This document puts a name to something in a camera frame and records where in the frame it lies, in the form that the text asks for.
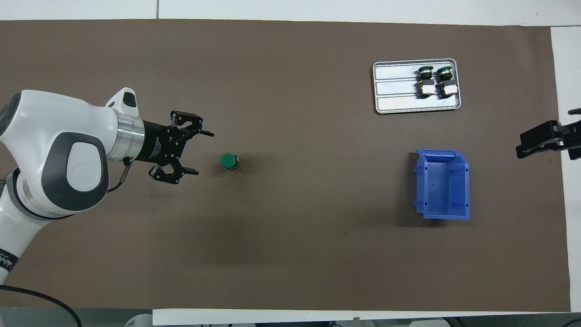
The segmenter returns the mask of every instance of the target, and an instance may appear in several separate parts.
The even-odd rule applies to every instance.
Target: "black clamp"
[[[183,167],[180,163],[186,142],[198,134],[213,137],[214,133],[204,129],[203,119],[196,114],[171,111],[170,117],[171,125],[169,126],[144,121],[144,146],[136,160],[156,164],[149,170],[149,175],[153,179],[177,184],[180,182],[180,178],[185,175],[200,174],[196,169]],[[173,172],[166,173],[163,170],[162,167],[167,165],[172,167]]]
[[[568,113],[581,114],[581,108],[569,110]],[[522,159],[549,150],[568,150],[571,160],[581,158],[581,120],[564,126],[556,120],[549,120],[522,133],[517,157]]]

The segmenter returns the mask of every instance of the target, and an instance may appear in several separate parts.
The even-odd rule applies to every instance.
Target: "silver tray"
[[[439,68],[452,66],[458,93],[444,99],[437,94],[428,98],[418,98],[415,86],[418,81],[418,68],[425,65],[434,67],[433,78]],[[456,61],[451,58],[376,62],[373,65],[373,83],[375,110],[381,114],[454,110],[461,104],[458,67]]]

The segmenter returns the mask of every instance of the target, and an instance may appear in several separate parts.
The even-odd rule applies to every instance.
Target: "green button cap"
[[[222,154],[222,158],[220,159],[220,163],[224,168],[231,169],[238,164],[238,157],[235,154],[230,152]]]
[[[440,72],[443,72],[444,70],[452,70],[452,66],[442,67],[436,71],[436,74],[439,74]]]

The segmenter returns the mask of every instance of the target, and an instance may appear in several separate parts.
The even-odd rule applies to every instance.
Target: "green push button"
[[[452,66],[444,66],[444,67],[442,67],[442,68],[438,69],[438,70],[436,71],[436,74],[440,74],[441,72],[444,72],[444,71],[446,71],[446,70],[452,70]]]
[[[434,69],[434,66],[421,66],[421,67],[418,69],[418,71],[421,73],[421,72],[423,72],[424,70],[432,70],[432,69]]]
[[[228,170],[233,170],[240,167],[240,159],[235,154],[230,152],[222,154],[222,158],[220,159],[220,163],[222,166]]]

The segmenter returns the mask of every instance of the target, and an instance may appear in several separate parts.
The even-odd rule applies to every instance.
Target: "white table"
[[[489,0],[446,1],[420,15],[428,2],[373,0],[0,0],[0,19],[259,19],[335,22],[430,23],[467,25],[552,26],[559,120],[580,117],[567,111],[581,107],[581,1]],[[562,153],[571,311],[581,311],[581,161]],[[295,311],[161,309],[156,325],[254,322],[333,321],[522,314],[533,312],[441,311]]]

